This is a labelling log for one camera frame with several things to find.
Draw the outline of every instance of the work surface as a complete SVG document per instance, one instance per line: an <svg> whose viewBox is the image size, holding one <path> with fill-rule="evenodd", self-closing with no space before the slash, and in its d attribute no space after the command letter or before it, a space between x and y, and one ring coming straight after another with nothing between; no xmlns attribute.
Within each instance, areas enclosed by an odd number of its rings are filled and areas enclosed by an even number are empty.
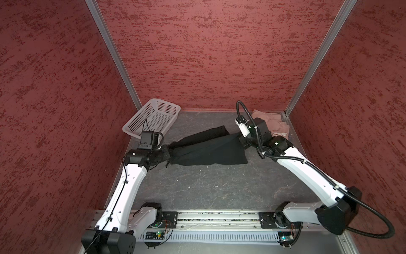
<svg viewBox="0 0 406 254"><path fill-rule="evenodd" d="M239 132L236 113L183 112L165 135L165 144L224 125ZM284 201L316 202L318 197L294 174L254 148L245 150L246 165L180 166L159 164L144 178L133 209L145 202L164 210L274 210Z"/></svg>

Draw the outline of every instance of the perforated basket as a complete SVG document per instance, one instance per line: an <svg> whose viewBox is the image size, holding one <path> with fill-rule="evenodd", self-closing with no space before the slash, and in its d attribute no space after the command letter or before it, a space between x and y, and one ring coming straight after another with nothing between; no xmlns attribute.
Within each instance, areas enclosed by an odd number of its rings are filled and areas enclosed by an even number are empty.
<svg viewBox="0 0 406 254"><path fill-rule="evenodd" d="M162 132L165 135L177 119L180 107L176 104L150 99L138 112L123 126L123 132L141 139L143 124L147 119L151 131Z"/></svg>

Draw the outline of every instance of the red wall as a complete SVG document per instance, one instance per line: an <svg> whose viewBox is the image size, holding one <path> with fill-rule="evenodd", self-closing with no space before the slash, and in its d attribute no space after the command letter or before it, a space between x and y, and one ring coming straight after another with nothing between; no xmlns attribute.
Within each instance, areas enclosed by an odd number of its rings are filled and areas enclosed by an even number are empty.
<svg viewBox="0 0 406 254"><path fill-rule="evenodd" d="M283 111L342 0L99 0L142 103Z"/></svg>
<svg viewBox="0 0 406 254"><path fill-rule="evenodd" d="M0 14L0 252L77 253L135 107L83 0Z"/></svg>
<svg viewBox="0 0 406 254"><path fill-rule="evenodd" d="M291 119L306 154L396 228L356 237L361 253L405 253L406 2L358 0ZM383 232L361 208L351 226Z"/></svg>

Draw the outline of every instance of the folded pink garment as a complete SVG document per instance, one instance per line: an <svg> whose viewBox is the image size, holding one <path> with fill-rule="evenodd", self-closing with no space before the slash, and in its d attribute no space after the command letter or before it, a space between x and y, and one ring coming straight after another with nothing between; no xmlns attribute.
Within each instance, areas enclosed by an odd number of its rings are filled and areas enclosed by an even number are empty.
<svg viewBox="0 0 406 254"><path fill-rule="evenodd" d="M252 113L252 117L264 120L268 129L271 131L272 136L283 136L284 138L289 139L289 125L282 121L280 114L264 113L255 109Z"/></svg>

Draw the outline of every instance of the folded black fabric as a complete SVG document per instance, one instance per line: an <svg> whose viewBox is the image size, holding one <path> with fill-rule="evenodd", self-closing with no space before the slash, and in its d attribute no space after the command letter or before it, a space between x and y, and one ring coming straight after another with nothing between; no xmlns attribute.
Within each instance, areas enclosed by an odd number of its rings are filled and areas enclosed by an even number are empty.
<svg viewBox="0 0 406 254"><path fill-rule="evenodd" d="M239 136L240 133L229 135L224 126L188 136L169 145L169 162L184 166L247 164Z"/></svg>

